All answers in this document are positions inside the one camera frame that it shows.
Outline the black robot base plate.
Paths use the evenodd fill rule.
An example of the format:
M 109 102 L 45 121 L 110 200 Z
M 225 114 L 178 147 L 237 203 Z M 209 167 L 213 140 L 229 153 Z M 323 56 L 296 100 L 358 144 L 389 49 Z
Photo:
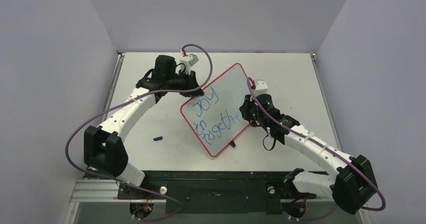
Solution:
M 148 171 L 143 188 L 148 192 L 112 182 L 113 200 L 129 201 L 131 211 L 140 208 L 138 216 L 165 205 L 166 214 L 181 208 L 181 214 L 246 214 L 264 212 L 281 214 L 288 202 L 301 205 L 314 194 L 297 194 L 284 185 L 284 172 L 213 172 L 213 171 Z M 160 188 L 163 196 L 152 195 Z

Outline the blue marker cap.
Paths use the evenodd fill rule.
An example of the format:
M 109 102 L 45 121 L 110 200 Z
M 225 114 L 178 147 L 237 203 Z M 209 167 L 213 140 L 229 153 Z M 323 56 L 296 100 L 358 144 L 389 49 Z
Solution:
M 153 138 L 153 141 L 160 141 L 160 140 L 162 140 L 163 139 L 163 137 L 162 136 L 159 136 L 159 137 L 155 137 L 155 138 Z

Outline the pink framed whiteboard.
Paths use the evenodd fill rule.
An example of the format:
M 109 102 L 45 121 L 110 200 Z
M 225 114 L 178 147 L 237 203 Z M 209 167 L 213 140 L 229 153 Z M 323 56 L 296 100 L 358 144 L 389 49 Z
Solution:
M 211 157 L 220 154 L 247 126 L 239 107 L 249 94 L 247 75 L 235 63 L 180 107 L 180 113 Z

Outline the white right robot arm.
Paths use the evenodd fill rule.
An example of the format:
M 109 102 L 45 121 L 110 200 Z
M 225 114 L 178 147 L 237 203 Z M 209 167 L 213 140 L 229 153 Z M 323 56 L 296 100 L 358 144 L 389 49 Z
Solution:
M 331 198 L 349 214 L 365 209 L 379 193 L 370 161 L 343 153 L 308 131 L 299 121 L 275 108 L 269 94 L 256 98 L 246 95 L 239 108 L 242 118 L 261 127 L 273 143 L 280 142 L 297 150 L 321 167 L 325 174 L 296 168 L 283 178 L 283 190 L 289 197 L 313 194 Z

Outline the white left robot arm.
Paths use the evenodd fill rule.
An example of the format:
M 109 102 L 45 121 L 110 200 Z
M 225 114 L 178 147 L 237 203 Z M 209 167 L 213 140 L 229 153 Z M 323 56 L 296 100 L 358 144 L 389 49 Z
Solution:
M 129 162 L 124 140 L 143 114 L 166 94 L 166 89 L 179 90 L 185 97 L 203 96 L 191 67 L 198 62 L 195 54 L 183 55 L 179 62 L 159 55 L 154 68 L 140 79 L 128 98 L 129 104 L 118 108 L 99 126 L 84 131 L 84 162 L 96 170 L 131 184 L 130 192 L 143 199 L 150 192 L 146 175 Z

